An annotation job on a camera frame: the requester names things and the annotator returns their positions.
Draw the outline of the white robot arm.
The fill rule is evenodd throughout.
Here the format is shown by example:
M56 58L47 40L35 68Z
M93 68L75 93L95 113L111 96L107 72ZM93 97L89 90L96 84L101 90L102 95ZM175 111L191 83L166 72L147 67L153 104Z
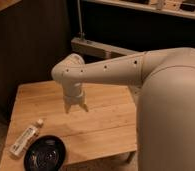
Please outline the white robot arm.
M195 48L151 50L86 64L75 53L51 71L67 107L84 83L133 85L138 171L195 171Z

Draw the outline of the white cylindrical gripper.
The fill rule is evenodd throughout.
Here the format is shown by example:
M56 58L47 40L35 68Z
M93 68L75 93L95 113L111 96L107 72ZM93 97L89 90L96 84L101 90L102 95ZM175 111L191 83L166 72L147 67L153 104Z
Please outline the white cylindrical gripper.
M66 83L63 85L63 99L65 112L69 113L71 105L79 105L86 112L89 111L85 102L85 93L81 83Z

